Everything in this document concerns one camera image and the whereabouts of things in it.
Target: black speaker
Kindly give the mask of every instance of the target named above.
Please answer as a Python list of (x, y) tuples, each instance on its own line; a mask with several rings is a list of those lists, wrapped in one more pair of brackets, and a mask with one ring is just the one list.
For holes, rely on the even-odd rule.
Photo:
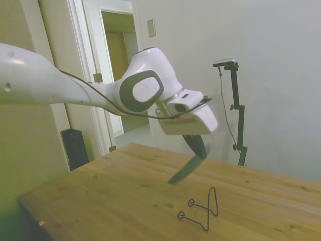
[(69, 159), (70, 171), (87, 164), (89, 159), (81, 131), (67, 129), (61, 131), (61, 136)]

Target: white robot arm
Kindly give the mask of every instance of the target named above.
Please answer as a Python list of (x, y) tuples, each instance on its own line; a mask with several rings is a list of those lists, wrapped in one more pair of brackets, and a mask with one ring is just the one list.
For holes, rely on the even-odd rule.
[(183, 89), (158, 48), (134, 55), (120, 80), (89, 84), (63, 74), (41, 55), (0, 44), (0, 103), (73, 103), (115, 114), (144, 112), (155, 103), (155, 118), (168, 135), (209, 134), (218, 125), (202, 93)]

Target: black cable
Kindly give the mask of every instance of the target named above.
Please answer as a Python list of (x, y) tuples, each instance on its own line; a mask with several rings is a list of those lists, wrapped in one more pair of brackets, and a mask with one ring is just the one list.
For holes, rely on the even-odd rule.
[[(65, 71), (62, 71), (62, 70), (60, 70), (60, 72), (62, 72), (63, 74), (69, 75), (69, 76), (71, 76), (71, 77), (79, 80), (80, 82), (86, 84), (87, 86), (89, 86), (90, 88), (92, 88), (95, 92), (97, 92), (99, 95), (101, 95), (104, 99), (106, 99), (109, 103), (111, 103), (111, 104), (112, 104), (117, 110), (119, 110), (120, 112), (122, 112), (122, 113), (124, 113), (124, 114), (128, 114), (128, 115), (133, 115), (133, 116), (148, 117), (148, 118), (152, 118), (152, 119), (176, 119), (176, 118), (178, 118), (178, 117), (180, 117), (180, 116), (182, 116), (182, 115), (184, 115), (184, 114), (187, 114), (187, 113), (189, 113), (189, 112), (194, 111), (194, 110), (197, 109), (198, 107), (200, 107), (200, 106), (206, 104), (207, 102), (209, 102), (210, 100), (212, 100), (212, 99), (210, 99), (210, 98), (204, 98), (204, 99), (202, 100), (202, 102), (199, 103), (198, 105), (196, 105), (194, 108), (189, 109), (189, 110), (187, 110), (186, 112), (179, 113), (179, 114), (176, 114), (176, 115), (173, 115), (173, 116), (169, 116), (169, 117), (158, 117), (158, 116), (147, 115), (147, 114), (131, 113), (131, 112), (125, 111), (125, 110), (121, 109), (120, 107), (118, 107), (116, 104), (114, 104), (114, 102), (112, 102), (109, 98), (107, 98), (104, 94), (102, 94), (102, 93), (101, 93), (99, 90), (97, 90), (95, 87), (93, 87), (92, 85), (90, 85), (87, 81), (84, 81), (84, 80), (82, 80), (81, 78), (78, 78), (77, 76), (75, 76), (75, 75), (73, 75), (73, 74), (70, 74), (70, 73), (68, 73), (68, 72), (65, 72)], [(110, 113), (112, 113), (112, 114), (114, 114), (114, 115), (120, 115), (120, 114), (116, 114), (116, 113), (114, 113), (114, 112), (112, 112), (112, 111), (110, 111), (110, 110), (108, 110), (108, 109), (105, 109), (105, 108), (103, 108), (103, 109), (106, 110), (106, 111), (108, 111), (108, 112), (110, 112)]]
[(234, 144), (237, 146), (236, 144), (236, 141), (235, 141), (235, 138), (233, 136), (233, 133), (231, 131), (231, 128), (230, 128), (230, 125), (229, 125), (229, 122), (228, 122), (228, 119), (227, 119), (227, 114), (226, 114), (226, 107), (225, 107), (225, 102), (224, 102), (224, 98), (223, 98), (223, 91), (222, 91), (222, 73), (221, 73), (221, 68), (218, 67), (219, 69), (219, 72), (220, 72), (220, 81), (221, 81), (221, 98), (222, 98), (222, 103), (223, 103), (223, 107), (224, 107), (224, 113), (225, 113), (225, 120), (226, 120), (226, 124), (227, 124), (227, 127), (229, 129), (229, 132), (233, 138), (233, 141), (234, 141)]

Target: black wire holder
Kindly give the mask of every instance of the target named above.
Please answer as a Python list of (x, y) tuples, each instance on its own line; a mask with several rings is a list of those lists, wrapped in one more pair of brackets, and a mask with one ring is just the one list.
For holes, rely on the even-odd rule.
[[(214, 213), (211, 209), (210, 209), (210, 197), (211, 197), (211, 191), (214, 190), (214, 196), (215, 196), (215, 204), (216, 204), (216, 213)], [(193, 219), (190, 219), (188, 217), (185, 217), (185, 213), (183, 211), (180, 211), (178, 214), (177, 214), (177, 218), (178, 219), (187, 219), (191, 222), (194, 222), (198, 225), (200, 225), (202, 227), (202, 229), (206, 232), (208, 232), (210, 230), (210, 212), (215, 216), (217, 217), (219, 215), (219, 207), (218, 207), (218, 203), (217, 203), (217, 197), (216, 197), (216, 189), (215, 187), (211, 187), (210, 188), (210, 191), (209, 191), (209, 194), (207, 196), (207, 207), (203, 207), (201, 205), (198, 205), (195, 203), (195, 200), (194, 199), (190, 199), (188, 202), (187, 202), (187, 205), (189, 207), (193, 207), (193, 206), (197, 206), (197, 207), (200, 207), (200, 208), (203, 208), (203, 209), (206, 209), (207, 210), (207, 228), (205, 228), (200, 222), (197, 222)]]

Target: wood grain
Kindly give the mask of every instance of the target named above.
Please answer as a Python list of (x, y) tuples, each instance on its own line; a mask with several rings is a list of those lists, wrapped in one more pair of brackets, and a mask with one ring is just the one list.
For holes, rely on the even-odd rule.
[[(321, 184), (206, 160), (178, 185), (167, 181), (191, 157), (130, 144), (20, 198), (54, 239), (71, 240), (321, 240)], [(205, 210), (217, 189), (220, 214), (210, 231)]]

